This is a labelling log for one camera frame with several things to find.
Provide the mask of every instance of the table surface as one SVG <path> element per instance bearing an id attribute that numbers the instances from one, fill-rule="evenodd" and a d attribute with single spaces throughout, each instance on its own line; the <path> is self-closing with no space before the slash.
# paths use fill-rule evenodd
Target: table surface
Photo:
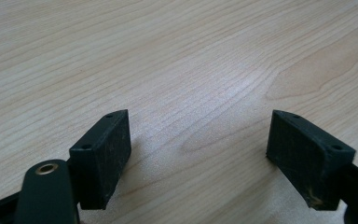
<path id="1" fill-rule="evenodd" d="M 0 199 L 125 108 L 131 158 L 85 223 L 343 223 L 265 153 L 280 109 L 358 165 L 358 0 L 0 1 Z"/>

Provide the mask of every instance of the wood grain pattern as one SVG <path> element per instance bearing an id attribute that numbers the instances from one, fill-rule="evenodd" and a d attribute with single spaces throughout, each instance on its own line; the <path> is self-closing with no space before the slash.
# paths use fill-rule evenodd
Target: wood grain pattern
<path id="1" fill-rule="evenodd" d="M 265 151 L 274 108 L 358 150 L 358 0 L 0 1 L 0 199 L 123 108 L 133 153 L 86 223 L 342 223 Z"/>

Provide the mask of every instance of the wooden table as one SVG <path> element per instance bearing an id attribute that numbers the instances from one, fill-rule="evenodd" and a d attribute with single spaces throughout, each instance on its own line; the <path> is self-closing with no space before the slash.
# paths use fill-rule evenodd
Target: wooden table
<path id="1" fill-rule="evenodd" d="M 358 0 L 0 1 L 0 199 L 124 108 L 131 158 L 85 223 L 343 223 L 265 153 L 280 109 L 358 165 Z"/>

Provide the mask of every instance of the metal ring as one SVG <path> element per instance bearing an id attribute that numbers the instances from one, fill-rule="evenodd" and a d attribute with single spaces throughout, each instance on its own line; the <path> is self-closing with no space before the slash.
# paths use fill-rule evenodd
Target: metal ring
<path id="1" fill-rule="evenodd" d="M 35 173 L 37 175 L 48 175 L 52 172 L 54 172 L 55 170 L 57 170 L 58 168 L 58 164 L 56 163 L 48 163 L 48 164 L 44 164 L 42 166 L 39 166 Z"/>

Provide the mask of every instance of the dark corner object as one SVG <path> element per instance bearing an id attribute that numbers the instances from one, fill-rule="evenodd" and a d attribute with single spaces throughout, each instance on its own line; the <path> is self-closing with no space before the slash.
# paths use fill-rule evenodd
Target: dark corner object
<path id="1" fill-rule="evenodd" d="M 21 192 L 0 200 L 0 224 L 79 223 L 82 209 L 105 209 L 131 154 L 127 110 L 103 116 L 69 149 L 68 161 L 42 161 Z"/>
<path id="2" fill-rule="evenodd" d="M 267 157 L 315 210 L 347 205 L 345 223 L 358 224 L 355 150 L 298 115 L 274 110 Z"/>

